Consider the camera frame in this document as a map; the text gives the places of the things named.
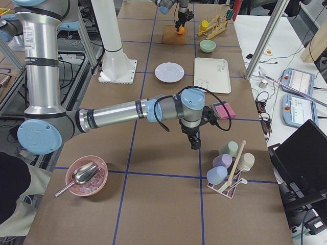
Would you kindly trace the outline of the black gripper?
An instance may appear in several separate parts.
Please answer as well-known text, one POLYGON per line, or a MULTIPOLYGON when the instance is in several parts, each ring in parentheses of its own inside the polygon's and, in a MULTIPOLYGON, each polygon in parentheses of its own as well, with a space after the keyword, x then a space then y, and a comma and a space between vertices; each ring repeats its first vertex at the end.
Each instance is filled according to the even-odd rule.
POLYGON ((178 12, 178 20, 175 22, 175 28, 178 29, 186 22, 193 19, 193 12, 187 9, 185 13, 178 12))
POLYGON ((204 106, 200 110, 186 109, 184 112, 184 117, 180 119, 182 133, 190 138, 191 149, 199 150, 201 148, 201 139, 196 135, 200 127, 207 123, 217 126, 218 119, 209 106, 204 106))

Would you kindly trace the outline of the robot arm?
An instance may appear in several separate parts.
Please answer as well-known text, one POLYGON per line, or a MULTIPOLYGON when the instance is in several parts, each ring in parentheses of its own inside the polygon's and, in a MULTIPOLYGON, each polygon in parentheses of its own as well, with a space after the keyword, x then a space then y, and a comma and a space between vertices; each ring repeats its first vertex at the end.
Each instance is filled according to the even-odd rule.
POLYGON ((175 21, 175 28, 179 31, 180 27, 194 18, 194 13, 189 10, 188 0, 153 0, 152 1, 162 14, 167 14, 174 4, 178 5, 178 20, 175 21))
POLYGON ((15 5, 24 35, 29 92, 29 106, 17 138, 29 152, 49 154, 91 129, 143 118, 158 124, 179 119, 192 149, 198 150, 199 128, 206 123, 217 125, 212 110, 205 105, 207 90, 197 86, 185 87, 173 95, 100 109, 65 110, 60 97, 57 31, 61 27, 72 30, 80 27, 78 2, 16 1, 15 5))

